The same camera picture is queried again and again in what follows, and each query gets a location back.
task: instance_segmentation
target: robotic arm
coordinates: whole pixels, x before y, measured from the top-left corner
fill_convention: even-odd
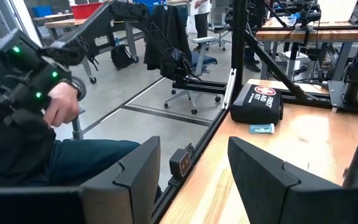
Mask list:
[[[34,123],[37,123],[39,129],[47,129],[42,118],[34,112],[48,106],[50,99],[47,95],[55,85],[64,79],[71,79],[71,72],[67,68],[80,64],[86,57],[86,41],[106,34],[105,27],[114,19],[139,23],[146,37],[161,51],[175,79],[185,79],[190,73],[191,62],[183,52],[169,43],[151,21],[145,5],[107,1],[77,30],[61,37],[49,47],[41,49],[19,30],[14,30],[0,40],[0,62],[20,70],[22,74],[6,77],[18,82],[12,89],[1,85],[3,80],[0,83],[0,121],[5,125],[20,127],[34,127]]]

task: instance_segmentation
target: red bin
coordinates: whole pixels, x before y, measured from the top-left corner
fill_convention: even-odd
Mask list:
[[[76,6],[71,6],[71,11],[73,12],[74,19],[87,19],[102,4],[102,2],[79,4]]]

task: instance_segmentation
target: red cross logo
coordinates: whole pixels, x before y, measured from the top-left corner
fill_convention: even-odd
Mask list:
[[[267,96],[274,96],[276,95],[276,91],[273,88],[269,88],[266,86],[257,86],[255,87],[255,92]]]

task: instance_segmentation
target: person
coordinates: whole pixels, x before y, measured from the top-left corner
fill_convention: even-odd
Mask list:
[[[0,64],[0,78],[12,73],[10,67]],[[4,85],[12,88],[16,84]],[[38,113],[50,127],[59,127],[78,116],[80,87],[60,82],[48,95],[52,99],[49,106],[44,114]],[[29,136],[25,129],[0,123],[0,187],[80,185],[140,145],[102,139],[58,141],[52,128],[37,139]]]
[[[246,46],[244,49],[244,65],[246,69],[250,70],[251,72],[260,72],[260,68],[257,66],[260,61],[255,60],[255,52],[249,46]]]
[[[167,0],[167,5],[175,6],[178,9],[180,20],[185,27],[187,26],[187,18],[189,16],[188,4],[188,0]]]
[[[208,36],[208,14],[211,12],[211,3],[210,0],[196,0],[195,8],[198,9],[197,14],[195,14],[195,25],[197,30],[197,38],[207,37]],[[201,45],[194,49],[194,51],[199,52]]]

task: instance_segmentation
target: workbench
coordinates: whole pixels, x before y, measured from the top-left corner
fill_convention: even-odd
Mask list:
[[[248,83],[285,89],[276,81]],[[327,93],[318,85],[299,86],[307,92]],[[249,223],[227,158],[230,136],[341,185],[358,143],[358,114],[286,104],[275,134],[250,134],[249,125],[235,123],[228,114],[160,223]]]
[[[86,19],[66,19],[56,22],[47,22],[44,24],[44,26],[49,30],[50,35],[53,37],[53,39],[57,40],[59,38],[56,32],[57,28],[60,29],[71,28],[73,30],[75,27],[82,25],[85,21]],[[136,61],[139,61],[139,57],[137,56],[137,52],[136,52],[135,37],[134,37],[132,26],[129,23],[122,22],[122,21],[114,21],[114,24],[112,24],[111,26],[111,30],[109,30],[111,36],[107,38],[108,40],[107,44],[98,46],[100,49],[100,53],[102,54],[108,52],[112,49],[112,46],[115,46],[115,42],[112,42],[114,40],[114,35],[112,33],[121,30],[125,30],[126,32],[126,36],[127,36],[126,39],[129,47],[129,52],[131,53],[131,55]],[[82,64],[84,66],[87,76],[91,80],[91,83],[93,82],[92,80],[96,81],[95,77],[92,75],[92,71],[88,59],[85,58],[82,61]]]
[[[318,22],[314,23],[314,28],[318,27],[341,27],[341,26],[351,26],[350,22],[321,22],[320,25]],[[281,24],[275,19],[269,19],[262,27],[268,28],[277,28],[282,27]],[[291,58],[288,61],[287,72],[286,74],[291,76],[295,67],[296,52],[298,51],[299,43],[303,42],[305,39],[305,31],[302,30],[260,30],[256,33],[256,38],[264,43],[264,50],[266,52],[272,53],[272,58],[275,60],[277,47],[279,44],[284,42],[292,42],[292,52]],[[352,44],[358,42],[358,29],[353,30],[319,30],[311,31],[308,42],[317,42],[323,43],[326,46],[328,43],[338,43],[342,42],[341,51],[336,62],[335,71],[332,80],[339,81],[344,74],[344,67],[351,51]],[[261,78],[262,80],[267,79],[267,65],[262,62],[262,71]]]

